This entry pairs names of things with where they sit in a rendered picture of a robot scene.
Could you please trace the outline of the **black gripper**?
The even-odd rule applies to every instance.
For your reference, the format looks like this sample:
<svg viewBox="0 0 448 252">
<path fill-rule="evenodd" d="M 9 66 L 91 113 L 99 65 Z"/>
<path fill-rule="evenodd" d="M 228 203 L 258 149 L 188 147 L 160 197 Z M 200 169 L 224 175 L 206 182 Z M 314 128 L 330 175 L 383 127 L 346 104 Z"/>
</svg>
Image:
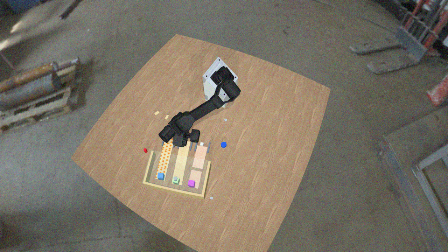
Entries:
<svg viewBox="0 0 448 252">
<path fill-rule="evenodd" d="M 186 132 L 186 139 L 188 140 L 188 138 L 190 138 L 191 142 L 199 142 L 200 140 L 200 130 L 197 129 L 192 129 L 191 133 Z"/>
</svg>

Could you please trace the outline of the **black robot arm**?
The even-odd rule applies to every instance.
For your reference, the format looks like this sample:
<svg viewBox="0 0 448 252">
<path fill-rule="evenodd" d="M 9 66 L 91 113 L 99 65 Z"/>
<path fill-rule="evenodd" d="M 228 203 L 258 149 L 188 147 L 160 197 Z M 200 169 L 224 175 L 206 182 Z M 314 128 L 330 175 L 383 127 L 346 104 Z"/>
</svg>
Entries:
<svg viewBox="0 0 448 252">
<path fill-rule="evenodd" d="M 169 140 L 174 136 L 172 141 L 173 145 L 179 147 L 186 146 L 187 139 L 185 133 L 190 130 L 195 121 L 211 111 L 219 109 L 225 103 L 233 102 L 234 99 L 239 96 L 241 90 L 235 84 L 234 76 L 230 70 L 228 70 L 228 67 L 220 67 L 220 69 L 215 71 L 210 78 L 217 85 L 214 95 L 194 110 L 190 112 L 185 111 L 184 113 L 179 112 L 176 116 L 174 116 L 168 125 L 166 125 L 166 127 L 159 133 L 160 138 L 163 139 L 164 142 L 169 142 Z M 221 88 L 230 98 L 227 102 L 223 102 L 219 97 Z"/>
</svg>

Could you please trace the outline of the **beige strip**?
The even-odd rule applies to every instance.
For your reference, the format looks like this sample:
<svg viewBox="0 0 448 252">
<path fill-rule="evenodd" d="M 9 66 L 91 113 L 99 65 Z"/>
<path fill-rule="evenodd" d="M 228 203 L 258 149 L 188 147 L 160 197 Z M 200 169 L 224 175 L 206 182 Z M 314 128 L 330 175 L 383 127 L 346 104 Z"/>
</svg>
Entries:
<svg viewBox="0 0 448 252">
<path fill-rule="evenodd" d="M 178 150 L 178 155 L 179 156 L 187 156 L 188 157 L 188 151 L 189 151 L 189 146 L 190 146 L 190 141 L 187 142 L 186 146 L 184 147 L 179 147 Z"/>
</svg>

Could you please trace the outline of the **pink flat strip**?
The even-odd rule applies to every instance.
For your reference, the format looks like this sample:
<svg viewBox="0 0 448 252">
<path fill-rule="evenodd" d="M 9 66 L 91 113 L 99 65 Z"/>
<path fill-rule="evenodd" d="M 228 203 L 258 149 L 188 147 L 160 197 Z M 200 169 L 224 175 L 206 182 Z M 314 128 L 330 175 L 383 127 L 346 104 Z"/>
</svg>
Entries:
<svg viewBox="0 0 448 252">
<path fill-rule="evenodd" d="M 197 145 L 195 158 L 197 158 L 197 159 L 204 159 L 205 160 L 207 150 L 208 150 L 208 147 L 198 146 Z"/>
</svg>

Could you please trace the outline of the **cream strip with orange polka dots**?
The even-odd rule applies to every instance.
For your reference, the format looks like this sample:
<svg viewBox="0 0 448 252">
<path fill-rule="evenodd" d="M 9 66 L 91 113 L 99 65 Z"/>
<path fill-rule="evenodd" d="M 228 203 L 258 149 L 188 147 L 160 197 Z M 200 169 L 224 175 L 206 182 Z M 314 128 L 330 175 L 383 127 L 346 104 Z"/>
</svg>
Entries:
<svg viewBox="0 0 448 252">
<path fill-rule="evenodd" d="M 173 149 L 173 144 L 172 144 L 173 139 L 170 139 L 169 142 L 164 142 L 164 146 L 163 146 L 163 150 L 162 153 L 172 153 L 172 149 Z"/>
</svg>

